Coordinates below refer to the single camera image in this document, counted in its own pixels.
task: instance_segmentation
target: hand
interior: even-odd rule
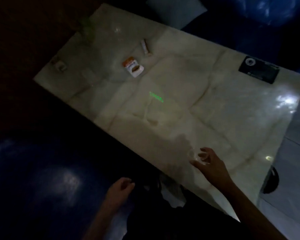
[[[214,150],[208,147],[200,148],[200,150],[204,153],[199,153],[198,156],[206,164],[196,160],[191,160],[190,163],[199,169],[206,179],[221,192],[234,184],[224,162],[216,155]]]
[[[135,183],[131,183],[131,179],[120,178],[108,189],[101,207],[114,214],[126,202],[134,187]]]

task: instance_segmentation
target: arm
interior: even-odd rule
[[[241,223],[255,239],[286,240],[271,222],[257,209],[230,178],[226,166],[211,148],[201,148],[198,154],[205,164],[192,160],[190,163],[199,169],[206,179],[215,186],[230,202]]]
[[[117,210],[128,199],[135,183],[122,177],[109,189],[101,207],[82,240],[102,240]]]

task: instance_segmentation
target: green laser projection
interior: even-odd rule
[[[150,93],[150,96],[154,97],[155,99],[159,100],[160,102],[164,102],[164,101],[162,100],[162,98],[159,97],[158,95],[154,94],[153,92],[149,92],[149,93]]]

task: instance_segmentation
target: black card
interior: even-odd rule
[[[279,70],[278,66],[251,56],[246,56],[239,68],[239,72],[270,84],[274,83]]]

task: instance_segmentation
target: white marble tabletop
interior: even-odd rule
[[[34,80],[236,218],[225,197],[188,163],[200,147],[213,148],[256,204],[299,102],[300,74],[281,68],[268,84],[238,72],[242,53],[107,4],[90,19],[94,41],[88,45],[76,33],[57,53],[68,69],[60,73],[47,64]],[[144,66],[136,78],[122,66],[130,56]]]

